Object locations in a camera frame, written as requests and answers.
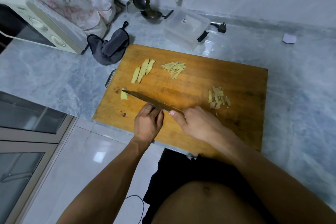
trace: white microwave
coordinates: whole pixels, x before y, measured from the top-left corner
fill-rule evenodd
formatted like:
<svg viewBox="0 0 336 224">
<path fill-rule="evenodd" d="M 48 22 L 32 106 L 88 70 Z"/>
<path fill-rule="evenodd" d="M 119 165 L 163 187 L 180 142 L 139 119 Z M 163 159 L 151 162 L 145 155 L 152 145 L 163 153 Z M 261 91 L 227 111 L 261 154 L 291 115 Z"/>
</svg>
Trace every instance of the white microwave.
<svg viewBox="0 0 336 224">
<path fill-rule="evenodd" d="M 62 51 L 81 54 L 86 46 L 85 34 L 52 19 L 29 0 L 0 0 L 0 33 Z"/>
</svg>

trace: microwave knob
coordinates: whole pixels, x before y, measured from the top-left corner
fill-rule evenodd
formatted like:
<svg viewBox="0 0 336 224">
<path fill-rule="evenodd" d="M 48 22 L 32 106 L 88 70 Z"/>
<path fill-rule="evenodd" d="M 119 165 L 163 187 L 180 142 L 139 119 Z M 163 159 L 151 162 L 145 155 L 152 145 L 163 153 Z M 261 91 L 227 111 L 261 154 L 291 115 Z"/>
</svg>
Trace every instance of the microwave knob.
<svg viewBox="0 0 336 224">
<path fill-rule="evenodd" d="M 40 29 L 42 31 L 48 31 L 48 28 L 42 22 L 34 18 L 29 18 L 29 20 L 31 21 L 34 28 Z"/>
<path fill-rule="evenodd" d="M 59 45 L 59 46 L 63 46 L 63 47 L 66 46 L 65 42 L 63 42 L 61 39 L 57 38 L 56 36 L 53 36 L 53 35 L 52 35 L 50 38 L 53 40 L 53 42 L 54 42 L 55 44 L 57 44 L 57 45 Z"/>
</svg>

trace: electrical cord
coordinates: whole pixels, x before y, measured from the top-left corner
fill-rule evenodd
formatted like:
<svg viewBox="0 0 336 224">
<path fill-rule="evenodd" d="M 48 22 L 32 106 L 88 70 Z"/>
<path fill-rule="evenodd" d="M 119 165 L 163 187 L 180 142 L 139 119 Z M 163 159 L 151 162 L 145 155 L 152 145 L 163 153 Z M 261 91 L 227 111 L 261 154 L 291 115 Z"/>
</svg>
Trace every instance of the electrical cord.
<svg viewBox="0 0 336 224">
<path fill-rule="evenodd" d="M 138 198 L 141 199 L 141 202 L 142 202 L 142 206 L 143 206 L 143 207 L 142 207 L 141 218 L 140 218 L 140 220 L 139 220 L 139 222 L 138 222 L 138 224 L 140 224 L 140 222 L 141 222 L 141 220 L 142 220 L 142 216 L 144 215 L 145 203 L 144 203 L 144 201 L 142 200 L 142 198 L 139 197 L 138 195 L 131 195 L 131 196 L 128 196 L 128 197 L 125 198 L 125 200 L 128 199 L 129 197 L 138 197 Z"/>
</svg>

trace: person's left arm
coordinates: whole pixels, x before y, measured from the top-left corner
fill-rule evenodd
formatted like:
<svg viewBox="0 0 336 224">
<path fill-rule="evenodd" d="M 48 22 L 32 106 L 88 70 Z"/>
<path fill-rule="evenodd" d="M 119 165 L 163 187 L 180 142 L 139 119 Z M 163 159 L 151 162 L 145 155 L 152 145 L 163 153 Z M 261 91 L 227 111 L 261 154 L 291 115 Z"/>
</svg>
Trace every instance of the person's left arm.
<svg viewBox="0 0 336 224">
<path fill-rule="evenodd" d="M 134 137 L 70 203 L 57 224 L 111 224 L 127 195 L 137 165 L 163 124 L 163 111 L 145 104 L 134 120 Z"/>
</svg>

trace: knife blade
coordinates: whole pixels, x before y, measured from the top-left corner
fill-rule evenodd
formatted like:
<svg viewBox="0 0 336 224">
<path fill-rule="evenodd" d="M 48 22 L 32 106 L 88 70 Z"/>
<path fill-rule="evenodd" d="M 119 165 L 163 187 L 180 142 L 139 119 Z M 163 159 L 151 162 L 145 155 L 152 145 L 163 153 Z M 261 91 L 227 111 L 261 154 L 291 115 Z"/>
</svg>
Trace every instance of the knife blade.
<svg viewBox="0 0 336 224">
<path fill-rule="evenodd" d="M 126 92 L 127 94 L 130 94 L 138 99 L 141 99 L 142 101 L 145 101 L 147 103 L 150 103 L 152 104 L 153 106 L 157 107 L 157 108 L 160 108 L 160 109 L 163 109 L 163 110 L 166 110 L 167 112 L 169 111 L 176 111 L 176 112 L 180 112 L 182 113 L 181 110 L 177 109 L 177 108 L 174 108 L 170 105 L 167 105 L 165 103 L 162 103 L 160 102 L 159 100 L 156 100 L 156 99 L 153 99 L 151 97 L 148 97 L 144 94 L 141 94 L 139 92 L 136 92 L 136 91 L 129 91 L 129 90 L 123 90 L 123 92 Z"/>
</svg>

